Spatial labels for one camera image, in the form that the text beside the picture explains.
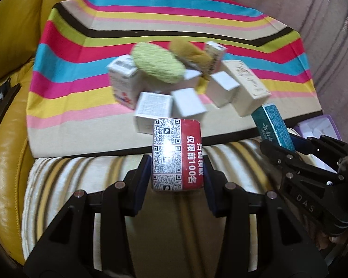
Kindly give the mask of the teal green box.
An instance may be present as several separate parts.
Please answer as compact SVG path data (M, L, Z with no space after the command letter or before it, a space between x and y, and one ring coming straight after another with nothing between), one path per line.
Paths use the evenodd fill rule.
M264 104L258 107L251 114L251 117L263 140L268 140L282 148L295 152L289 131L275 104Z

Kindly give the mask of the large cream box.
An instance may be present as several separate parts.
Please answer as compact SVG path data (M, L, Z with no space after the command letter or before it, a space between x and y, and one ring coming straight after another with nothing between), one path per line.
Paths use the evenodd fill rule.
M224 60L221 70L239 83L231 104L240 117L251 115L270 98L271 92L244 62Z

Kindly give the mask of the white cube box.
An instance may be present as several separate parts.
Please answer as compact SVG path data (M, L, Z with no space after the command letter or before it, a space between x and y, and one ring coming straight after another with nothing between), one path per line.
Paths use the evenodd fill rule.
M224 71L213 73L209 77L206 96L214 105L221 108L232 101L239 86L240 84L228 73Z

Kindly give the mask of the red QR code box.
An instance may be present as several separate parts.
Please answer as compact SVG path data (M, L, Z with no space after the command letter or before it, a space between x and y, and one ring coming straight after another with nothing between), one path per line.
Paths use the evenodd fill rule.
M156 191L192 191L203 187L200 122L156 119L153 124L152 187Z

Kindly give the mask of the plain white small box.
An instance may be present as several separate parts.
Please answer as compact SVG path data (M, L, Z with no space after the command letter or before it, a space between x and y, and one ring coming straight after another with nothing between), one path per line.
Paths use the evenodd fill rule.
M183 88L171 92L173 98L172 116L181 119L201 121L207 112L193 88Z

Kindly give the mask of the tall white printed box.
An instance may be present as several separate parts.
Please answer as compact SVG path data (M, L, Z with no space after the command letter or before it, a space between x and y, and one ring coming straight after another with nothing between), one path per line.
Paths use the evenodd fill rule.
M211 57L209 73L216 73L219 70L223 56L227 52L227 48L214 41L208 41L205 43L204 51Z

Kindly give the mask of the white box printed text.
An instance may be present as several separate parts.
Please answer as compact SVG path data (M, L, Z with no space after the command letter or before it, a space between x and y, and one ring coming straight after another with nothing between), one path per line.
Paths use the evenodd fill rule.
M170 95L141 92L134 113L137 131L152 134L156 120L171 116L172 104Z

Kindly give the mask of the white box red blue print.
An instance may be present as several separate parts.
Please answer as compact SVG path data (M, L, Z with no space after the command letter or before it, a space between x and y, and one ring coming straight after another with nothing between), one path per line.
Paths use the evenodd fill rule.
M117 57L108 64L107 72L116 100L134 110L144 85L141 71L137 68L132 56Z

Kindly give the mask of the yellow brown sponge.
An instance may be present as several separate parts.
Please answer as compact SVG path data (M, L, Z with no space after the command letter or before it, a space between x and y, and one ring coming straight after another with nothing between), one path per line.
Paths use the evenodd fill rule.
M182 38L174 38L169 43L168 49L185 66L205 74L210 72L212 57L193 43Z

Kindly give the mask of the green round sponge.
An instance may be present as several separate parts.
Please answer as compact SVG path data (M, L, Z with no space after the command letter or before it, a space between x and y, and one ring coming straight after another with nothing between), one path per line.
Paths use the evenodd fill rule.
M154 43L139 42L131 49L136 67L161 82L178 83L184 77L185 66L169 50Z

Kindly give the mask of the purple white storage box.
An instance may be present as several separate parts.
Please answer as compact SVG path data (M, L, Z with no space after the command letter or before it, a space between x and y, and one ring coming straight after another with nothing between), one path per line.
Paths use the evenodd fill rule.
M312 154L317 164L329 171L337 172L341 159L339 131L330 115L321 115L299 122L293 130L299 139L293 139L295 149Z

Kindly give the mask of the striped colourful cloth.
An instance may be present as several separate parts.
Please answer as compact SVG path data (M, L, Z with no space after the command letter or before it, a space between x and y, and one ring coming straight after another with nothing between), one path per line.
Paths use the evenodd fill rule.
M27 133L35 158L138 153L152 137L112 93L107 67L139 42L226 47L271 92L287 124L321 113L300 34L229 0L68 0L54 5L35 56Z

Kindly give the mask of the black object on sofa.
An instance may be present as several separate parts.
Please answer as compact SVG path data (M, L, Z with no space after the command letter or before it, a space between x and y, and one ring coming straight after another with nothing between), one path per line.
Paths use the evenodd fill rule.
M0 125L20 88L20 83L11 86L10 77L0 86Z

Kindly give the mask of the yellow leather sofa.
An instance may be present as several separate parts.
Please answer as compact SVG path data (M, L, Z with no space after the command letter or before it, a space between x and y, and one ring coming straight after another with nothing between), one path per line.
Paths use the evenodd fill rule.
M26 105L35 53L53 6L64 0L0 0L0 267L24 263L21 216L34 163Z

